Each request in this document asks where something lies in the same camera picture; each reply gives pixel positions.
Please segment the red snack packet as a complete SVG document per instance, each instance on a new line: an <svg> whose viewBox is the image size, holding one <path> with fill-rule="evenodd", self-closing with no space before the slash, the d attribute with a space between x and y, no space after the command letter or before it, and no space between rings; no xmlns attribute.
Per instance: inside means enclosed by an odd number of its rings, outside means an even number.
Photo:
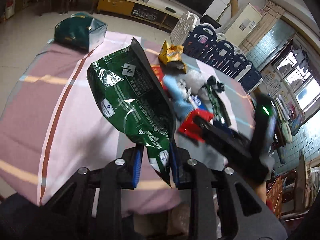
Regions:
<svg viewBox="0 0 320 240"><path fill-rule="evenodd" d="M214 114L203 109L195 109L187 115L177 131L181 135L188 137L193 141L204 142L201 137L201 128L194 122L195 117L201 117L205 121L210 121L214 117Z"/></svg>

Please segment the narrow green snack packet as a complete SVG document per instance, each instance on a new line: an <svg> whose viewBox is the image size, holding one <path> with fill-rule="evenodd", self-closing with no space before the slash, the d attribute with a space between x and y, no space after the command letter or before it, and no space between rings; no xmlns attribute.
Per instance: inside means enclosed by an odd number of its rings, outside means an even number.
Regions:
<svg viewBox="0 0 320 240"><path fill-rule="evenodd" d="M216 91L212 89L212 87L209 85L204 85L204 87L207 91L210 103L212 104L214 118L227 127L230 127L231 121L223 101L219 98Z"/></svg>

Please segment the white blue carton box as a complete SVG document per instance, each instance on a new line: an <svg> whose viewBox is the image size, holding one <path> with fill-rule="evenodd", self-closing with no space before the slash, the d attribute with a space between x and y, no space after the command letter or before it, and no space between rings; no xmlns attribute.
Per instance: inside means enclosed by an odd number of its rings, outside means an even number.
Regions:
<svg viewBox="0 0 320 240"><path fill-rule="evenodd" d="M189 96L188 101L192 105L193 109L202 109L205 111L208 110L205 104L201 101L200 97L198 97L198 95Z"/></svg>

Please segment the large green snack bag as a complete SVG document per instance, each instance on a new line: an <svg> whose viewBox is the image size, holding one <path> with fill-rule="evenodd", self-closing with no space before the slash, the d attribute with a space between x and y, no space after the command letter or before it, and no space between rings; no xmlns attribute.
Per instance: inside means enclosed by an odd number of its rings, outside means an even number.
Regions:
<svg viewBox="0 0 320 240"><path fill-rule="evenodd" d="M128 47L93 62L87 80L104 118L132 142L145 146L150 165L170 184L176 119L140 43L133 38Z"/></svg>

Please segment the yellow chip bag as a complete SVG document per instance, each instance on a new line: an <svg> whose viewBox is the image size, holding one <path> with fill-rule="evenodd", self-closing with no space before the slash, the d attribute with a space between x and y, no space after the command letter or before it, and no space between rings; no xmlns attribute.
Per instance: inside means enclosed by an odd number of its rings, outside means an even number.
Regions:
<svg viewBox="0 0 320 240"><path fill-rule="evenodd" d="M182 61L184 46L182 45L172 45L167 41L164 41L161 51L159 53L159 61L165 66L170 68L175 68L181 70L182 72L187 72L187 67Z"/></svg>

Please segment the striped pink grey tablecloth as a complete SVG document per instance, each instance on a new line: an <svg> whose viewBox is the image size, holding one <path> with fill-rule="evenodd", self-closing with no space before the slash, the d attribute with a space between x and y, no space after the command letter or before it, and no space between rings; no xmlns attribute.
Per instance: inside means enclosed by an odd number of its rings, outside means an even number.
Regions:
<svg viewBox="0 0 320 240"><path fill-rule="evenodd" d="M47 202L80 167L96 170L134 144L100 113L87 81L90 64L130 45L133 36L107 31L92 53L49 43L29 65L10 94L1 116L1 178L32 203ZM161 46L135 37L152 66ZM239 82L196 59L183 56L189 69L225 84L219 95L231 128L251 138L253 106ZM181 202L157 176L144 149L140 181L122 193L123 215L158 213Z"/></svg>

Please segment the crumpled dark green wrapper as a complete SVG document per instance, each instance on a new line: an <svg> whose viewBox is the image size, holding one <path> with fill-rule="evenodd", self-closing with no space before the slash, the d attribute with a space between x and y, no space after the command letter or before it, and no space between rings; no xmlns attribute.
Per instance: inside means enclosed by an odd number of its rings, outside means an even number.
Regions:
<svg viewBox="0 0 320 240"><path fill-rule="evenodd" d="M210 76L206 81L206 85L210 88L210 90L214 90L218 93L222 93L225 91L225 85L217 81L214 76Z"/></svg>

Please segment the crumpled white plastic wrapper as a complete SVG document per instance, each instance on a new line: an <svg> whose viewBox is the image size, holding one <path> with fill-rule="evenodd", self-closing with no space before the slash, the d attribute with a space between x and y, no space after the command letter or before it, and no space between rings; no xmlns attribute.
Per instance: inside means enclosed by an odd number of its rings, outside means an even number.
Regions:
<svg viewBox="0 0 320 240"><path fill-rule="evenodd" d="M205 89L206 79L196 70L189 70L178 83L191 95L197 95L203 100L209 100L208 92Z"/></svg>

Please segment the blue white playpen fence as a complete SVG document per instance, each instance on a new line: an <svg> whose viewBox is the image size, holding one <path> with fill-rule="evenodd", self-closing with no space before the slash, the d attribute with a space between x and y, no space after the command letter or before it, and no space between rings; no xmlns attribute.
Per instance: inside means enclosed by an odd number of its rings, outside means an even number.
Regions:
<svg viewBox="0 0 320 240"><path fill-rule="evenodd" d="M216 33L209 23L187 11L181 15L170 33L171 43L182 45L183 53L238 81L244 90L251 92L263 81L252 61L225 35Z"/></svg>

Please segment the white air conditioner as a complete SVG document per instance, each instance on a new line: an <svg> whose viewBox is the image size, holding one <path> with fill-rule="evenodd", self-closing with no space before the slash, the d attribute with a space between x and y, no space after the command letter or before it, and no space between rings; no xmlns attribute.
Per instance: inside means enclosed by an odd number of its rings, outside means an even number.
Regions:
<svg viewBox="0 0 320 240"><path fill-rule="evenodd" d="M260 10L248 3L225 24L221 33L223 33L227 41L238 47L262 17Z"/></svg>

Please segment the beige window curtain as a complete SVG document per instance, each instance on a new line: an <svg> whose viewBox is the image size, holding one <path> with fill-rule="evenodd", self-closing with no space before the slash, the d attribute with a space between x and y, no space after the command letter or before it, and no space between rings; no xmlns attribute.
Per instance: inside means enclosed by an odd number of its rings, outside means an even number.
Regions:
<svg viewBox="0 0 320 240"><path fill-rule="evenodd" d="M240 44L240 49L246 55L272 29L277 20L284 14L285 9L270 0L263 7L263 17Z"/></svg>

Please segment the teal gift box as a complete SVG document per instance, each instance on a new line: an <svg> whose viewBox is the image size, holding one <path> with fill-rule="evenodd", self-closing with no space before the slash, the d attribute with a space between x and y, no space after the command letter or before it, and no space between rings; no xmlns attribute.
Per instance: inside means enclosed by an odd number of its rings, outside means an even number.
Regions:
<svg viewBox="0 0 320 240"><path fill-rule="evenodd" d="M107 23L77 12L55 26L54 41L90 53L104 41Z"/></svg>

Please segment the wooden TV cabinet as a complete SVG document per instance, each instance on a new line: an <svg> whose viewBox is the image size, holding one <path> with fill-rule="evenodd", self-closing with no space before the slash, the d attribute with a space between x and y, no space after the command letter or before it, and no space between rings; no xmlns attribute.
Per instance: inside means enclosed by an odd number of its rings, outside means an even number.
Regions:
<svg viewBox="0 0 320 240"><path fill-rule="evenodd" d="M97 13L131 18L166 32L171 32L180 19L176 13L139 0L98 0Z"/></svg>

